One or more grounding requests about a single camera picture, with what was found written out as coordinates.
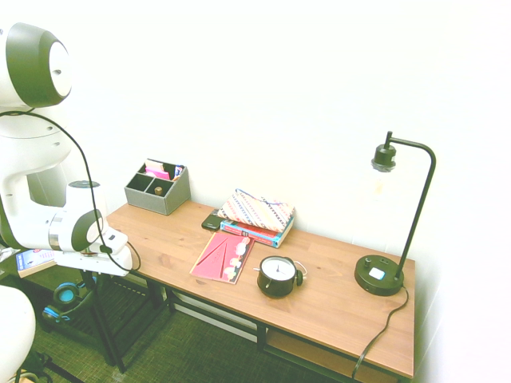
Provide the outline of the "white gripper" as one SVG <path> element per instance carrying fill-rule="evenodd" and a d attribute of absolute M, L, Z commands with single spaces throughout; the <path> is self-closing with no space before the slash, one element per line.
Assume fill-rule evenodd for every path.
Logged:
<path fill-rule="evenodd" d="M 116 276 L 126 276 L 133 267 L 131 251 L 122 249 L 115 255 L 107 255 L 106 253 L 98 253 L 95 255 L 83 255 L 78 252 L 62 252 L 58 251 L 54 255 L 54 260 L 58 266 L 69 267 L 81 272 L 82 287 L 85 294 L 91 290 L 95 291 L 99 286 L 98 275 L 90 271 L 100 274 L 111 274 Z"/>

